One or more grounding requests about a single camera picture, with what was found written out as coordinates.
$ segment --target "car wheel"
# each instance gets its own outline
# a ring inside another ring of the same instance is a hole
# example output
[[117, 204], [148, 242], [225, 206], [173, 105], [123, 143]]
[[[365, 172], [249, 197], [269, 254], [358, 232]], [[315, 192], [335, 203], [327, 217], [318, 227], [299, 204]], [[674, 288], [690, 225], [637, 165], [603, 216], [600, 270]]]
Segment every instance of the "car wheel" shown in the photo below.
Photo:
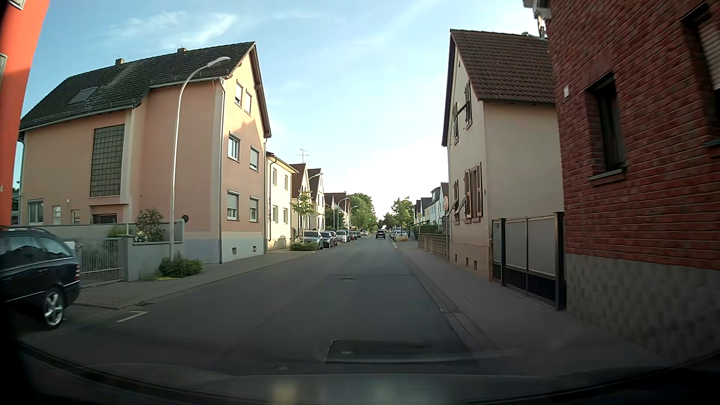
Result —
[[45, 291], [42, 297], [42, 324], [46, 329], [56, 329], [65, 316], [65, 298], [57, 288]]

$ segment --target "gray gate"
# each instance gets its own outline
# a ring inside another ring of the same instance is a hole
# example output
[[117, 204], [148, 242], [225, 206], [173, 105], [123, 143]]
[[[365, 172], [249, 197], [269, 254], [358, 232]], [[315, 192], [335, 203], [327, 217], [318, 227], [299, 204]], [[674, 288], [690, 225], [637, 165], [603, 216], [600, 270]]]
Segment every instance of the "gray gate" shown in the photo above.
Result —
[[80, 284], [84, 287], [125, 278], [125, 243], [108, 238], [98, 244], [77, 244], [80, 260]]
[[492, 221], [492, 277], [553, 305], [565, 305], [563, 213]]

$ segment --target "street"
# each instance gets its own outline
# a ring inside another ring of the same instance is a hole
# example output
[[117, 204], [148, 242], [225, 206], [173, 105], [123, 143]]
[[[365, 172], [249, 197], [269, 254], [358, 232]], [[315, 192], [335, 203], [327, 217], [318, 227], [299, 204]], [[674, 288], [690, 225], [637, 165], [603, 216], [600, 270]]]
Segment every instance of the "street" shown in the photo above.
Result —
[[493, 373], [395, 246], [371, 234], [144, 306], [71, 306], [59, 329], [21, 325], [21, 338], [87, 365], [132, 364], [141, 378], [155, 365], [227, 375]]

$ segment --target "road marking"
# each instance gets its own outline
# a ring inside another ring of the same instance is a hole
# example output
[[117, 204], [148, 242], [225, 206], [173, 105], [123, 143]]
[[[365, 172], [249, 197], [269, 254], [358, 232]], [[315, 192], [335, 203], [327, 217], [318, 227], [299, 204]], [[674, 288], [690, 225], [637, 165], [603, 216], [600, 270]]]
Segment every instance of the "road marking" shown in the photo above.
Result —
[[119, 321], [116, 321], [116, 322], [129, 321], [130, 319], [137, 318], [137, 317], [139, 317], [140, 315], [145, 315], [145, 314], [148, 313], [148, 312], [150, 312], [150, 311], [131, 311], [130, 313], [134, 313], [135, 315], [130, 315], [130, 316], [128, 316], [127, 318], [120, 319]]

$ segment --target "red brick building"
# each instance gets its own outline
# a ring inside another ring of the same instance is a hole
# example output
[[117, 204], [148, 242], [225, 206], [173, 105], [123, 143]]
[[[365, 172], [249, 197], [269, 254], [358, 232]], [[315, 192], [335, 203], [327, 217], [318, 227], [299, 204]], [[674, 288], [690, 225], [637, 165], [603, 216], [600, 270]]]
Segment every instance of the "red brick building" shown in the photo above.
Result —
[[674, 360], [720, 347], [720, 1], [524, 0], [552, 57], [567, 310]]

